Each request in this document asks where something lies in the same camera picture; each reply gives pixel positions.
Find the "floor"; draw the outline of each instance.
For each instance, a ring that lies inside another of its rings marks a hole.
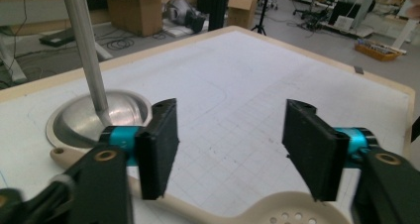
[[[298,25],[302,23],[302,20],[299,15],[293,16],[292,13],[295,9],[306,10],[309,5],[291,0],[272,0],[272,3],[276,3],[278,9],[270,8],[263,20],[264,30],[268,37],[351,66],[362,67],[365,71],[405,84],[414,90],[420,89],[420,69],[417,68],[420,61],[419,47],[404,44],[402,49],[407,50],[406,56],[400,56],[394,61],[378,61],[356,52],[354,50],[355,39],[325,30],[310,32],[299,28]],[[260,17],[261,11],[258,10],[255,16],[256,24],[260,21]],[[112,56],[123,56],[190,37],[173,38],[161,33],[153,37],[138,38],[121,30],[116,30],[110,24],[96,25],[94,33],[96,41],[103,45]],[[17,61],[31,81],[81,67],[75,43],[54,49],[41,45],[38,41],[41,36],[6,38],[6,44],[11,51],[14,50],[16,41],[15,55]],[[394,41],[394,39],[378,35],[373,35],[371,38],[389,45]],[[11,84],[5,66],[0,66],[0,80]],[[5,86],[4,83],[0,83],[0,88]],[[417,101],[420,98],[419,96],[420,93],[416,95]],[[419,115],[420,106],[416,106],[414,117],[417,118]],[[412,163],[420,169],[420,141],[413,144],[412,154]]]

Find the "black cable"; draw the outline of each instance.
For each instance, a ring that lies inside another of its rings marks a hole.
[[[121,34],[120,36],[114,36],[114,37],[105,37],[105,38],[96,38],[95,41],[99,42],[99,41],[106,41],[106,40],[118,40],[118,39],[126,39],[126,38],[136,38],[136,36],[123,36],[126,33]]]
[[[135,42],[130,38],[121,38],[106,44],[107,49],[119,51],[131,47]]]
[[[22,22],[22,24],[19,26],[18,30],[15,33],[15,37],[14,37],[14,47],[13,47],[13,60],[12,60],[12,64],[10,64],[10,67],[12,67],[13,62],[15,61],[15,55],[16,55],[16,47],[17,47],[17,42],[16,42],[16,38],[19,35],[19,32],[21,32],[22,28],[25,26],[27,20],[28,20],[28,14],[27,14],[27,10],[26,10],[26,0],[23,0],[23,4],[24,4],[24,15],[25,15],[25,20],[24,22]]]
[[[43,198],[43,201],[38,205],[32,206],[33,209],[28,216],[28,223],[42,223],[53,214],[55,209],[68,200],[69,192],[64,184],[53,182],[50,186],[53,186],[53,188],[49,195]]]
[[[266,17],[268,19],[272,20],[272,21],[275,21],[276,23],[295,23],[295,24],[297,24],[296,22],[294,22],[293,20],[290,20],[290,19],[279,20],[279,19],[276,19],[276,18],[273,18],[273,17],[270,17],[270,16],[266,16]]]
[[[294,21],[289,21],[286,22],[286,25],[289,27],[295,27],[295,28],[300,28],[303,29],[305,31],[311,32],[311,35],[306,36],[305,38],[311,38],[312,36],[314,36],[314,34],[316,33],[316,31],[319,31],[321,28],[318,29],[311,29],[310,27],[308,27],[308,22],[303,22],[303,23],[296,23]]]
[[[40,205],[42,205],[56,190],[58,183],[53,182],[47,186],[43,191],[37,194],[34,198],[26,202],[28,212],[34,212]]]
[[[71,48],[62,48],[62,49],[56,49],[56,50],[40,50],[40,51],[36,51],[36,52],[28,52],[25,54],[20,54],[17,55],[16,58],[21,58],[21,57],[25,57],[25,56],[31,56],[31,55],[36,55],[36,54],[51,54],[51,53],[59,53],[62,51],[68,51],[68,52],[72,52],[71,49],[76,49],[77,46],[71,47]]]
[[[43,69],[43,68],[41,68],[40,66],[26,67],[26,68],[23,68],[23,69],[22,69],[22,71],[23,71],[24,73],[26,73],[29,69],[36,69],[36,70],[38,70],[38,71],[39,71],[39,75],[38,75],[38,78],[37,78],[37,79],[41,79],[41,78],[43,78],[43,77],[48,77],[47,75],[45,75],[45,74],[47,74],[47,73],[51,73],[52,75],[56,75],[56,74],[57,74],[57,72],[55,72],[55,71],[54,71],[54,70],[52,70],[52,69]]]
[[[164,34],[166,31],[162,30],[158,33],[155,33],[152,35],[152,38],[156,39],[156,40],[163,40],[166,38],[166,35]]]
[[[119,29],[115,29],[115,30],[112,30],[112,31],[111,31],[111,32],[109,32],[109,33],[104,34],[104,35],[97,36],[97,37],[95,37],[95,40],[101,40],[102,38],[105,38],[106,36],[109,36],[109,35],[111,35],[111,34],[114,34],[114,33],[116,33],[117,31],[119,31]]]

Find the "table surface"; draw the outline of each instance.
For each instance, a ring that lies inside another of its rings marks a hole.
[[[408,157],[414,91],[404,85],[237,27],[101,63],[105,88],[152,103],[178,101],[179,150],[167,192],[234,216],[282,191],[308,192],[281,143],[287,98],[318,107],[333,127],[366,127]],[[27,198],[61,173],[46,123],[65,101],[88,93],[81,69],[0,91],[0,188]],[[346,169],[335,205],[348,217],[359,178]],[[136,223],[188,223],[141,200]]]

